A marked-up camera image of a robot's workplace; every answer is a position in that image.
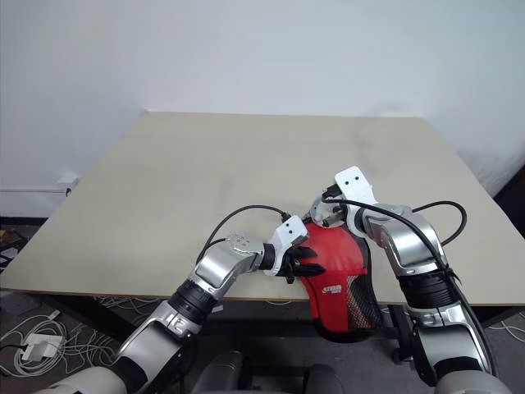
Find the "black rubber joint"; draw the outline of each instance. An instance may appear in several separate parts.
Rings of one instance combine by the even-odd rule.
[[[264,245],[264,256],[262,257],[259,269],[272,269],[276,261],[276,248],[272,244]]]
[[[440,308],[458,300],[442,271],[397,278],[407,304],[413,308]]]
[[[364,208],[360,208],[358,210],[358,212],[355,214],[355,219],[354,219],[354,224],[355,224],[355,227],[360,230],[361,232],[365,232],[364,231],[364,223],[363,223],[363,213],[364,213],[365,209]]]
[[[168,304],[194,323],[202,324],[217,303],[212,295],[186,279],[171,296]]]

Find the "black cable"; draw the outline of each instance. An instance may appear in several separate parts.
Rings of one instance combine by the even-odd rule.
[[[6,347],[15,347],[16,349],[22,349],[22,350],[27,349],[27,345],[4,345],[4,346],[0,346],[0,351],[4,350]]]
[[[421,207],[417,207],[413,209],[412,212],[423,211],[424,209],[436,207],[437,205],[449,205],[449,206],[455,207],[456,209],[459,210],[459,213],[461,213],[461,223],[459,224],[458,229],[454,232],[454,234],[452,234],[446,240],[441,242],[441,244],[445,246],[449,244],[450,242],[452,242],[453,240],[455,240],[459,236],[459,234],[461,234],[465,226],[467,226],[467,211],[465,210],[465,208],[463,208],[461,204],[458,204],[455,201],[443,200],[443,201],[436,201],[434,203],[423,205]]]
[[[232,217],[234,217],[237,213],[241,213],[241,212],[246,211],[248,209],[256,209],[256,208],[268,209],[270,211],[274,211],[274,212],[279,213],[281,215],[281,219],[282,219],[283,222],[290,218],[290,214],[289,213],[287,213],[287,212],[285,212],[283,210],[280,210],[279,208],[272,207],[270,205],[246,205],[246,206],[244,206],[242,208],[236,209],[235,211],[230,213],[228,216],[226,216],[224,219],[222,219],[219,224],[217,224],[215,229],[212,231],[212,234],[210,235],[210,237],[206,240],[206,243],[204,244],[203,249],[200,251],[199,256],[197,257],[197,261],[195,263],[198,263],[201,260],[201,258],[204,256],[204,252],[206,252],[206,249],[211,246],[210,244],[212,242],[213,237],[218,233],[218,231],[221,229],[221,227],[224,225],[224,223],[226,223],[228,220],[230,220]]]
[[[215,244],[218,244],[219,242],[224,242],[224,241],[226,241],[226,238],[219,238],[218,240],[214,240],[210,242],[209,244],[207,244],[206,246],[204,246],[204,251],[208,250],[211,246],[214,246]]]
[[[459,289],[458,284],[455,282],[454,278],[451,276],[450,269],[447,267],[443,259],[441,258],[439,252],[436,250],[434,245],[428,240],[428,238],[425,236],[425,234],[412,222],[410,222],[407,218],[404,218],[401,215],[398,215],[397,213],[393,213],[389,210],[376,207],[374,205],[361,203],[359,201],[353,201],[351,199],[326,199],[324,197],[321,198],[321,201],[326,204],[347,204],[347,205],[355,205],[356,207],[361,207],[365,209],[370,209],[371,211],[382,213],[383,215],[386,215],[390,218],[397,219],[400,222],[402,222],[405,226],[410,228],[416,236],[421,240],[421,242],[428,248],[430,251],[432,257],[436,261],[437,267],[444,273],[445,278],[447,282],[452,286],[452,289],[456,293],[457,297],[463,304],[463,307],[467,310],[468,315],[470,316],[470,319],[474,323],[474,326],[476,326],[477,331],[479,332],[479,336],[482,339],[483,346],[486,349],[486,355],[488,359],[488,364],[491,367],[492,375],[494,375],[496,378],[498,377],[498,371],[496,368],[494,356],[492,354],[491,346],[489,345],[489,341],[486,338],[485,331],[483,330],[482,325],[479,323],[479,320],[477,320],[477,316],[475,315],[472,307],[468,303],[465,295],[463,292]]]

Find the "glove label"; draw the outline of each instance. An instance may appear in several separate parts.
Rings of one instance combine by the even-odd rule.
[[[342,292],[342,289],[343,289],[342,285],[326,286],[322,288],[322,294],[326,294],[326,293],[339,294]]]

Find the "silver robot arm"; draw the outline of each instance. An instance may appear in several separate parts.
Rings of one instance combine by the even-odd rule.
[[[510,393],[492,376],[490,350],[482,340],[480,325],[473,321],[464,296],[450,283],[454,279],[446,277],[450,273],[438,266],[428,245],[398,218],[358,205],[334,204],[337,200],[358,201],[407,219],[448,267],[432,225],[409,207],[378,204],[372,187],[357,167],[336,174],[335,179],[336,184],[314,203],[312,220],[322,227],[345,222],[355,235],[367,237],[385,251],[407,300],[405,308],[413,322],[413,358],[420,378],[430,386],[436,385],[436,392],[442,394],[469,390]]]
[[[237,277],[259,269],[276,275],[286,251],[307,238],[301,219],[292,216],[267,243],[234,234],[210,246],[171,298],[122,344],[110,369],[85,369],[38,394],[126,394],[161,387],[166,373],[180,363],[186,342],[199,333],[213,306]]]

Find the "wooden tabletop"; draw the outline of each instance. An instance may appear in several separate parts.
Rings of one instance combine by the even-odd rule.
[[[452,199],[468,211],[445,247],[475,305],[523,305],[525,241],[452,148],[418,118],[145,113],[84,176],[0,277],[2,288],[83,295],[170,296],[218,222],[247,204],[302,216],[353,165],[385,204]],[[429,209],[441,239],[459,224]],[[252,210],[231,232],[270,237],[279,215]],[[404,301],[382,250],[372,249],[381,303]],[[227,297],[305,300],[300,281],[250,273]]]

